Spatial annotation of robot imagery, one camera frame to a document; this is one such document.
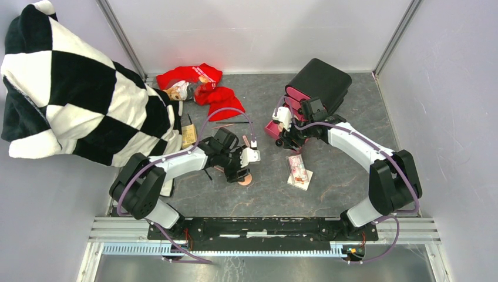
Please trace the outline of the black pink drawer organizer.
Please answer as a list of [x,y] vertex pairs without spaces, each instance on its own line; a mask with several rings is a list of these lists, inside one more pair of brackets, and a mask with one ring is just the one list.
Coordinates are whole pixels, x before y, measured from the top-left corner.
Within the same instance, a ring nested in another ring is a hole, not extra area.
[[[285,93],[279,98],[275,109],[285,106],[291,110],[294,117],[290,132],[297,132],[299,137],[315,137],[326,141],[328,129],[325,126],[313,126],[304,130],[297,127],[314,122],[342,122],[343,118],[336,115],[335,111],[343,103],[351,84],[349,74],[314,58],[285,86]],[[272,121],[265,127],[265,132],[275,141],[280,131]]]

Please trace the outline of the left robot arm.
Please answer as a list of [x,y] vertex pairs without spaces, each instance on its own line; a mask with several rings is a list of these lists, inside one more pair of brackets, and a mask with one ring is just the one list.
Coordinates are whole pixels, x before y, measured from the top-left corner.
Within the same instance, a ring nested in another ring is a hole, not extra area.
[[252,141],[250,146],[239,145],[233,132],[221,128],[214,136],[176,153],[152,157],[135,153],[109,191],[117,201],[116,212],[119,216],[152,221],[162,227],[168,238],[178,239],[184,233],[184,223],[181,214],[161,200],[163,185],[211,167],[222,168],[229,183],[243,182],[250,175],[249,164],[261,159],[256,144]]

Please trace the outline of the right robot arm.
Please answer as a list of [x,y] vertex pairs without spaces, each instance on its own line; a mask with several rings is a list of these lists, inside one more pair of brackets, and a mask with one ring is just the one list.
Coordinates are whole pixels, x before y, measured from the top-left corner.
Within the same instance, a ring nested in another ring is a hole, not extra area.
[[369,174],[368,195],[346,210],[339,224],[341,236],[357,238],[368,223],[379,223],[389,215],[416,214],[422,188],[413,156],[394,151],[357,131],[342,116],[330,114],[318,98],[301,103],[304,120],[294,116],[291,106],[274,109],[272,121],[281,127],[277,145],[299,151],[305,141],[316,138],[346,153]]

